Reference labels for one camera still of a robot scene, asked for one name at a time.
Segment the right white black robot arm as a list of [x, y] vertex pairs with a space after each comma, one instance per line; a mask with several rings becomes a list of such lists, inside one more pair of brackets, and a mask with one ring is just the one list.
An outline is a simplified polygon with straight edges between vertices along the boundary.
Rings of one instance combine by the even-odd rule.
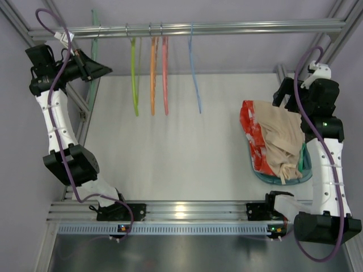
[[343, 244], [361, 232], [362, 223], [353, 218], [344, 192], [341, 166], [344, 129], [342, 121], [334, 116], [339, 84], [330, 79], [316, 79], [306, 88], [298, 81], [298, 94], [329, 152], [302, 120], [312, 170], [313, 204], [311, 208], [302, 205], [293, 208], [292, 194], [280, 193], [274, 199], [275, 208], [289, 211], [294, 217], [294, 235], [298, 241]]

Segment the beige trousers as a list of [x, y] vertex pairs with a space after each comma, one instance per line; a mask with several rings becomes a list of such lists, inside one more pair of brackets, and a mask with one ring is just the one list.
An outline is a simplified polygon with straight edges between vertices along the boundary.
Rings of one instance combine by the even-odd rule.
[[282, 107], [275, 107], [266, 101], [254, 101], [255, 117], [259, 123], [263, 138], [267, 135], [276, 135], [285, 139], [296, 139], [301, 136], [301, 115], [290, 112]]

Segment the teal green hanger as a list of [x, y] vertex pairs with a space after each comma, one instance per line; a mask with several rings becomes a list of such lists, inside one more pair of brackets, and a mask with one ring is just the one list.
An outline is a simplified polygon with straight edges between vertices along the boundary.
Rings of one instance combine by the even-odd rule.
[[[100, 30], [101, 24], [100, 24], [100, 21], [98, 18], [97, 10], [92, 9], [91, 15], [92, 15], [92, 25], [95, 26], [98, 30]], [[96, 38], [92, 39], [92, 42], [91, 42], [91, 59], [93, 61], [96, 61], [97, 57], [98, 57], [98, 37], [99, 37], [99, 32], [98, 32]], [[89, 85], [88, 107], [89, 107], [90, 112], [93, 110], [94, 102], [95, 102], [95, 98], [96, 98], [96, 84], [97, 84], [96, 80], [92, 80]]]

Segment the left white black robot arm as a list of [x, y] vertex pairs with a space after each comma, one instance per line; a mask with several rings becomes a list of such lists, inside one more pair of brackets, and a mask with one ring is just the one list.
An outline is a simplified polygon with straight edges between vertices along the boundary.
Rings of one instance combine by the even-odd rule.
[[64, 185], [71, 186], [76, 200], [84, 203], [95, 199], [98, 206], [90, 206], [98, 221], [131, 221], [132, 211], [119, 191], [100, 176], [94, 154], [78, 143], [68, 110], [66, 85], [75, 79], [89, 82], [112, 72], [77, 49], [67, 51], [60, 61], [54, 59], [50, 46], [37, 45], [26, 49], [33, 66], [31, 93], [38, 102], [47, 127], [49, 154], [44, 165]]

